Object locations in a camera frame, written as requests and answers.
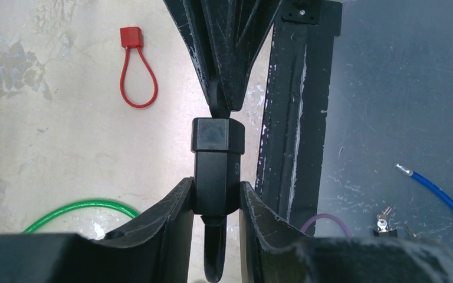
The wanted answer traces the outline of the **red cable lock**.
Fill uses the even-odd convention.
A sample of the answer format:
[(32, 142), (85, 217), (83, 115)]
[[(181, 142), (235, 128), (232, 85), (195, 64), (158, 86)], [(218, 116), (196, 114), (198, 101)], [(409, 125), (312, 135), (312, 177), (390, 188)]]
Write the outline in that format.
[(140, 27), (121, 27), (120, 43), (124, 60), (119, 88), (122, 99), (136, 109), (150, 107), (157, 99), (159, 85), (144, 53), (144, 36)]

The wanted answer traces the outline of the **black padlock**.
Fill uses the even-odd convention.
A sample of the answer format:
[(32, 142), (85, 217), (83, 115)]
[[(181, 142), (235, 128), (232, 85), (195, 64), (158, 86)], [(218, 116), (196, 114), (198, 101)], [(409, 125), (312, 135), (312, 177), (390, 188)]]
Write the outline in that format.
[(234, 119), (195, 118), (191, 151), (195, 154), (192, 209), (205, 225), (205, 276), (208, 282), (219, 282), (225, 262), (227, 216), (239, 208), (245, 127)]

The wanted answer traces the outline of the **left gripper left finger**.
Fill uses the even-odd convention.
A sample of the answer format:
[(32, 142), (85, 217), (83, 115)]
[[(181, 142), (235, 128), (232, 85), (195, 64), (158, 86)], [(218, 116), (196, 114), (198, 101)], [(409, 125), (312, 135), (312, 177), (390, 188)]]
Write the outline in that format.
[(0, 235), (0, 282), (186, 282), (193, 180), (103, 239), (76, 233)]

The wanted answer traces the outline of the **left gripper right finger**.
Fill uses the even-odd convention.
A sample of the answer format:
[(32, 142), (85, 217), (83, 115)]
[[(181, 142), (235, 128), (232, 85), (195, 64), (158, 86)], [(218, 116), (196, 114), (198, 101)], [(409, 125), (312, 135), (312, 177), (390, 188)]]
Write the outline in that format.
[(436, 242), (312, 238), (247, 182), (239, 205), (242, 282), (453, 282), (453, 254)]

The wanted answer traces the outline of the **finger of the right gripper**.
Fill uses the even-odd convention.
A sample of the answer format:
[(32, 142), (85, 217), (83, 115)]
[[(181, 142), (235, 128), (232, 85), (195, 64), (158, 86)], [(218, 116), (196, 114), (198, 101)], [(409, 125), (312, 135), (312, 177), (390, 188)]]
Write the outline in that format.
[(215, 72), (229, 111), (240, 111), (251, 69), (281, 1), (203, 1)]
[(229, 117), (231, 111), (221, 90), (211, 43), (212, 30), (202, 1), (165, 0), (164, 3), (188, 49), (211, 116)]

